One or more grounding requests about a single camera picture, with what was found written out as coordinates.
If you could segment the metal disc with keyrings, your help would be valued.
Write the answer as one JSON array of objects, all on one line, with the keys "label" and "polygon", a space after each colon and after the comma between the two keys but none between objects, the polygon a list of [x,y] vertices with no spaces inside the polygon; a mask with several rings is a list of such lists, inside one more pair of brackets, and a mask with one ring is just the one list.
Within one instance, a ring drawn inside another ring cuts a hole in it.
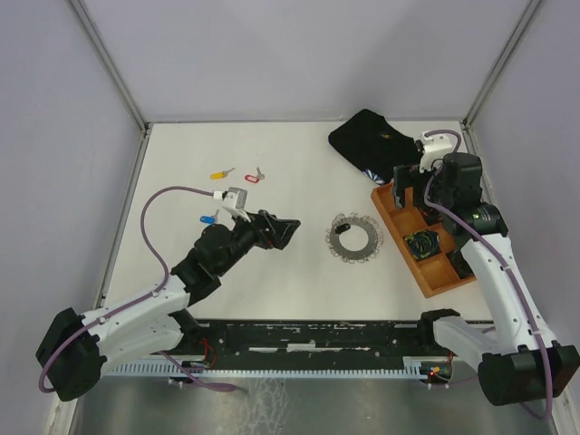
[{"label": "metal disc with keyrings", "polygon": [[[334,228],[342,223],[349,223],[351,228],[341,235],[336,235]],[[339,214],[334,217],[331,226],[326,230],[325,243],[331,254],[344,263],[365,263],[380,253],[383,233],[372,217],[357,213]]]}]

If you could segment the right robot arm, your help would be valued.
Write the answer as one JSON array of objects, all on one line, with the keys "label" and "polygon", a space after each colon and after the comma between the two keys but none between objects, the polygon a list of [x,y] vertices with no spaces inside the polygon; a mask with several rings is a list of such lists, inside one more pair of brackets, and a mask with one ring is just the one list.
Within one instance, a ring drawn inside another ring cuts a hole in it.
[{"label": "right robot arm", "polygon": [[527,290],[499,210],[482,199],[480,158],[451,152],[426,165],[393,170],[392,195],[397,208],[406,189],[413,203],[435,210],[460,257],[477,278],[488,305],[495,335],[482,333],[458,313],[426,313],[427,325],[416,332],[424,353],[446,348],[477,374],[495,406],[545,400],[561,395],[579,368],[579,352],[563,345],[547,326]]}]

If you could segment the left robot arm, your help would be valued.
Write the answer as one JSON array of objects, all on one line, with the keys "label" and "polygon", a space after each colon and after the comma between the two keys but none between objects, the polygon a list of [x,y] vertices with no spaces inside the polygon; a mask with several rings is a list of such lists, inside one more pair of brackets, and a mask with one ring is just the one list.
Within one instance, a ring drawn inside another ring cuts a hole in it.
[{"label": "left robot arm", "polygon": [[200,343],[188,309],[208,298],[253,248],[283,250],[301,222],[265,210],[234,226],[205,227],[188,253],[149,285],[82,313],[56,314],[35,352],[38,388],[61,401],[84,395],[108,372],[153,353],[192,353]]}]

